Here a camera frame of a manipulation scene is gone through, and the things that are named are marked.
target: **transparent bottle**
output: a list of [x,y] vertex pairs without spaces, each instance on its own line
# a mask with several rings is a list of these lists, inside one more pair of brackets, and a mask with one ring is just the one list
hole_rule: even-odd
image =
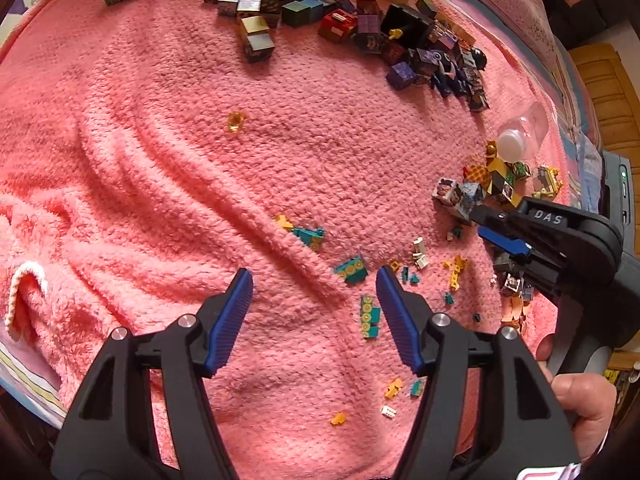
[[498,131],[495,145],[502,160],[529,160],[536,155],[549,131],[545,108],[535,102],[523,113],[505,122]]

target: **striped bed sheet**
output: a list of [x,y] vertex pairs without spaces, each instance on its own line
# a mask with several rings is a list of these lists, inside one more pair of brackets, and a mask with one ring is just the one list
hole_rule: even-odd
[[[481,0],[447,1],[510,49],[551,97],[568,162],[570,205],[596,212],[602,176],[598,150],[602,142],[593,104],[566,50],[556,42],[556,63],[549,72],[490,5]],[[12,341],[4,331],[0,331],[0,386],[52,426],[62,426],[65,409],[57,393],[60,378],[41,355],[23,341]]]

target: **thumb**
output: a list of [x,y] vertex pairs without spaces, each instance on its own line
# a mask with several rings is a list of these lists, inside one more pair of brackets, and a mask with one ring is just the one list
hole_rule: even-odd
[[556,376],[551,389],[564,410],[575,412],[574,438],[582,460],[588,459],[609,430],[616,407],[616,387],[597,374]]

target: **white bottle cap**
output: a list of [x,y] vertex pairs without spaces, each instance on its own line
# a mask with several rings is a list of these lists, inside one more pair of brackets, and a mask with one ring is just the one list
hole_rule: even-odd
[[496,139],[498,156],[504,162],[518,162],[524,158],[525,143],[518,130],[504,130]]

